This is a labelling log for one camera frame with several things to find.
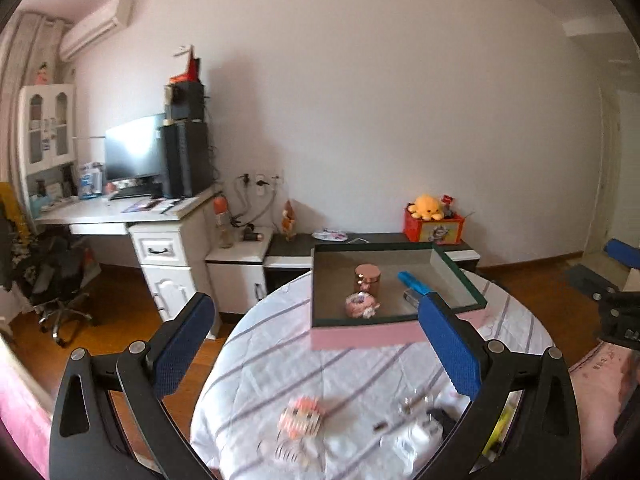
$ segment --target striped tablecloth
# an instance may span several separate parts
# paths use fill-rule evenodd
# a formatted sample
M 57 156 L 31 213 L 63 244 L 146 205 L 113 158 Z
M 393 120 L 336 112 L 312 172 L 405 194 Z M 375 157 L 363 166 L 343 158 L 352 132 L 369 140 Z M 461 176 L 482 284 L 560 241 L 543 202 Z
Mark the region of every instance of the striped tablecloth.
M 499 286 L 468 272 L 488 315 L 479 333 L 512 351 L 542 354 L 552 340 L 542 324 Z M 437 394 L 450 384 L 429 342 L 375 349 L 312 351 L 311 274 L 253 307 L 225 343 L 196 404 L 191 445 L 226 480 L 401 478 L 403 462 L 380 446 L 372 428 L 397 413 L 412 388 Z M 319 397 L 326 415 L 316 439 L 319 458 L 300 473 L 261 457 L 290 399 Z

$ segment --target air conditioner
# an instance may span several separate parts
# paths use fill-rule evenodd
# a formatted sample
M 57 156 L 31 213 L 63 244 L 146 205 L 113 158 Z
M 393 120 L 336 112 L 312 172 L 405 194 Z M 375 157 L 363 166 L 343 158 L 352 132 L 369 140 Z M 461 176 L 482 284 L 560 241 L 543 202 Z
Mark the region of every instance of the air conditioner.
M 71 61 L 80 52 L 129 25 L 133 0 L 111 0 L 66 33 L 60 42 L 60 59 Z

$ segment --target jar lid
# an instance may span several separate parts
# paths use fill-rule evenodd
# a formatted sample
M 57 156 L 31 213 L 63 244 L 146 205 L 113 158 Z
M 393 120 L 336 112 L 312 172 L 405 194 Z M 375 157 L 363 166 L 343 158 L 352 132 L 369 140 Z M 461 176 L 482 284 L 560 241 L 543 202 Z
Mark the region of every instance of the jar lid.
M 373 264 L 360 264 L 356 267 L 356 274 L 366 280 L 376 280 L 380 277 L 380 269 Z

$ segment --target red box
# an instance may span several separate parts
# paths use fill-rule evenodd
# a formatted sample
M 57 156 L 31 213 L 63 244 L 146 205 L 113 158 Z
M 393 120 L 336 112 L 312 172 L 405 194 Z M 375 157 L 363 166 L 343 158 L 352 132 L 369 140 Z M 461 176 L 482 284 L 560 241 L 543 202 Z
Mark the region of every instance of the red box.
M 464 217 L 454 215 L 452 218 L 442 220 L 422 220 L 414 218 L 409 210 L 404 210 L 404 228 L 412 242 L 435 242 L 438 245 L 454 245 L 462 241 L 462 227 L 465 224 Z

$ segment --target orange octopus plush toy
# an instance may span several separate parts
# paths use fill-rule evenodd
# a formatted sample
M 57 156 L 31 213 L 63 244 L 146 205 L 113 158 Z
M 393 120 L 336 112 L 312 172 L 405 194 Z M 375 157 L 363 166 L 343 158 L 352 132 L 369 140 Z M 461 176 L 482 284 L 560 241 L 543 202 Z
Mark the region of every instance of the orange octopus plush toy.
M 409 206 L 409 213 L 414 218 L 423 220 L 442 220 L 444 215 L 440 210 L 440 202 L 433 196 L 420 195 L 415 199 L 415 203 Z

